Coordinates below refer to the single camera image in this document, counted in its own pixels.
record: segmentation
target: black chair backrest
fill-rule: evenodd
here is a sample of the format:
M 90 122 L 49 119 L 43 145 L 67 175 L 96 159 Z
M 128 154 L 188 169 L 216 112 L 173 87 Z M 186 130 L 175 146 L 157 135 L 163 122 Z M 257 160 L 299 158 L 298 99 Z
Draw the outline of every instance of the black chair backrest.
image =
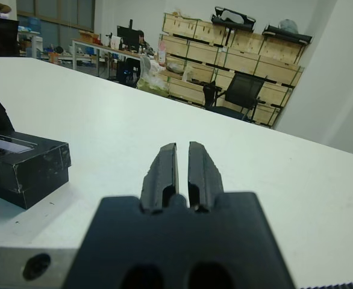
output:
M 251 110 L 263 84 L 263 79 L 236 73 L 225 93 L 225 100 Z
M 205 107 L 209 107 L 215 98 L 215 81 L 203 85 L 203 93 L 205 95 Z

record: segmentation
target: screw hole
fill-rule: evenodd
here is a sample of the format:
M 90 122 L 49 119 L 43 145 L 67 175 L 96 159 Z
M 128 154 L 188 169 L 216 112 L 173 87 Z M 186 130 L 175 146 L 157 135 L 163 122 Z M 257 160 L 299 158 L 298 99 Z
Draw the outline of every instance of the screw hole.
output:
M 233 289 L 229 273 L 217 263 L 200 263 L 190 274 L 189 289 Z
M 46 272 L 49 265 L 51 265 L 51 257 L 45 253 L 38 254 L 27 261 L 22 276 L 27 281 L 35 280 Z
M 121 289 L 163 289 L 163 278 L 154 265 L 140 265 L 128 271 Z

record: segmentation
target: wooden crate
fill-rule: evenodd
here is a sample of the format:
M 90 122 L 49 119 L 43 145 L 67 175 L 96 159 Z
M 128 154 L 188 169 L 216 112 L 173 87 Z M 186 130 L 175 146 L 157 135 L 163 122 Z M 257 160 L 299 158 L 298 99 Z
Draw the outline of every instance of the wooden crate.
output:
M 297 64 L 303 46 L 281 39 L 268 37 L 261 47 L 260 55 L 289 64 Z
M 213 25 L 210 22 L 198 21 L 194 39 L 209 42 L 210 44 L 224 45 L 227 37 L 226 28 Z
M 79 30 L 79 33 L 80 33 L 80 39 L 84 42 L 95 43 L 95 40 L 97 40 L 99 37 L 98 34 L 88 32 L 88 31 Z
M 185 19 L 165 13 L 163 32 L 194 38 L 197 22 L 197 19 Z
M 258 55 L 222 48 L 218 53 L 216 65 L 239 72 L 253 74 L 257 66 Z
M 298 65 L 233 48 L 218 48 L 172 36 L 161 36 L 161 39 L 166 44 L 167 53 L 267 78 L 280 84 L 296 86 L 303 72 Z
M 263 43 L 261 34 L 238 30 L 230 36 L 228 46 L 248 53 L 258 54 Z
M 283 84 L 296 86 L 302 67 L 260 56 L 254 75 Z
M 232 110 L 240 111 L 241 113 L 246 114 L 249 118 L 251 118 L 253 114 L 252 110 L 248 112 L 245 108 L 232 104 L 231 102 L 227 102 L 223 97 L 217 100 L 217 106 L 227 107 Z M 253 120 L 259 125 L 262 124 L 267 126 L 273 126 L 279 112 L 279 109 L 258 104 L 257 109 L 254 113 Z
M 190 41 L 187 58 L 201 61 L 203 63 L 214 64 L 219 49 L 220 48 L 218 47 Z
M 173 57 L 170 55 L 166 56 L 167 62 L 174 62 L 185 67 L 191 66 L 193 67 L 193 79 L 197 79 L 199 81 L 210 82 L 213 77 L 214 68 L 210 66 L 206 66 L 204 64 L 195 63 L 192 61 L 183 60 L 177 57 Z
M 234 72 L 216 69 L 212 80 L 215 80 L 216 85 L 226 90 L 231 80 L 234 77 Z M 267 106 L 274 104 L 284 107 L 292 93 L 292 90 L 283 87 L 279 84 L 265 82 L 258 96 L 261 101 L 265 101 Z
M 167 83 L 170 95 L 196 104 L 204 104 L 205 96 L 201 85 L 184 82 L 162 74 L 158 74 L 158 77 Z
M 167 53 L 174 54 L 180 57 L 187 56 L 187 49 L 189 47 L 188 40 L 162 34 L 160 36 L 160 40 L 162 40 L 166 45 Z

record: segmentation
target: metal table leg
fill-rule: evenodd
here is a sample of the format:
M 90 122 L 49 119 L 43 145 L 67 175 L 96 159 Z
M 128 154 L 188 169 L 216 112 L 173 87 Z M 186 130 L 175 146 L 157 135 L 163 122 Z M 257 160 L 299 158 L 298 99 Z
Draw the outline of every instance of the metal table leg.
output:
M 96 76 L 99 77 L 99 57 L 100 57 L 100 50 L 96 50 Z
M 37 36 L 32 36 L 32 57 L 37 58 Z
M 72 69 L 76 70 L 77 68 L 77 60 L 76 60 L 76 43 L 72 41 L 72 48 L 73 48 L 73 53 L 72 53 Z
M 110 66 L 111 66 L 111 63 L 110 63 L 110 53 L 108 52 L 107 53 L 107 56 L 108 56 L 108 60 L 107 60 L 107 79 L 110 79 Z

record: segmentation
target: plastic bag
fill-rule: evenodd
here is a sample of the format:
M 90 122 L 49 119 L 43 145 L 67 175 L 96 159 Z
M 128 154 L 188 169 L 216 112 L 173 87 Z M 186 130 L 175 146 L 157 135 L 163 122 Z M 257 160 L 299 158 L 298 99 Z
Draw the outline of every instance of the plastic bag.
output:
M 287 32 L 298 34 L 298 27 L 296 22 L 290 19 L 285 19 L 279 22 L 278 28 Z
M 167 97 L 169 95 L 168 83 L 158 76 L 158 72 L 162 69 L 164 70 L 156 61 L 150 61 L 148 56 L 140 57 L 140 79 L 136 88 Z
M 183 64 L 178 64 L 176 62 L 168 61 L 167 62 L 167 70 L 171 72 L 175 72 L 177 74 L 183 74 L 184 66 Z
M 186 68 L 184 69 L 184 73 L 182 76 L 182 81 L 191 81 L 193 78 L 194 74 L 194 68 L 190 65 L 187 65 Z

